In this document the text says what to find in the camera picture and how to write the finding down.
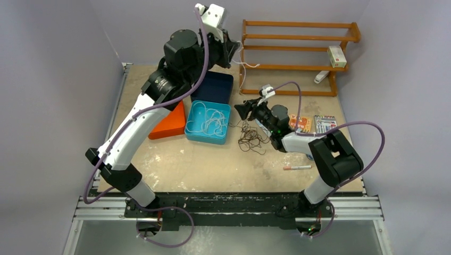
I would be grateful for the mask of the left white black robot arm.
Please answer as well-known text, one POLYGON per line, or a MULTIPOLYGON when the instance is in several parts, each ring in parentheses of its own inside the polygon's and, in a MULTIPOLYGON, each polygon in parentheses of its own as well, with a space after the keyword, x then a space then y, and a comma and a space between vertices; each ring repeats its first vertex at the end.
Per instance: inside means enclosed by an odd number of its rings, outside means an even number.
POLYGON ((150 132, 197 88, 206 72, 218 65, 228 69, 240 43, 226 30, 223 39, 211 32, 182 29, 164 44, 164 57, 148 77, 137 100, 113 135, 99 148, 85 155, 113 188, 127 194, 145 217, 158 212, 158 199, 131 160, 150 132))

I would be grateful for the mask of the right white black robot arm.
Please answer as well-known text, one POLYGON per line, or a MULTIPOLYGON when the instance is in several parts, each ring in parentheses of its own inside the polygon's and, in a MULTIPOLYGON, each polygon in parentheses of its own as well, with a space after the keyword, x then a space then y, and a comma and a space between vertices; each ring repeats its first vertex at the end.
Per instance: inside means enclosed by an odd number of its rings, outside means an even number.
POLYGON ((298 208, 305 216, 317 212, 320 203, 335 188, 364 168, 361 157, 340 130, 320 137, 298 135, 289 126, 285 106, 268 108, 259 99, 246 100, 234 108, 242 120, 255 121, 267 133, 275 150, 312 156, 319 175, 299 194, 298 208))

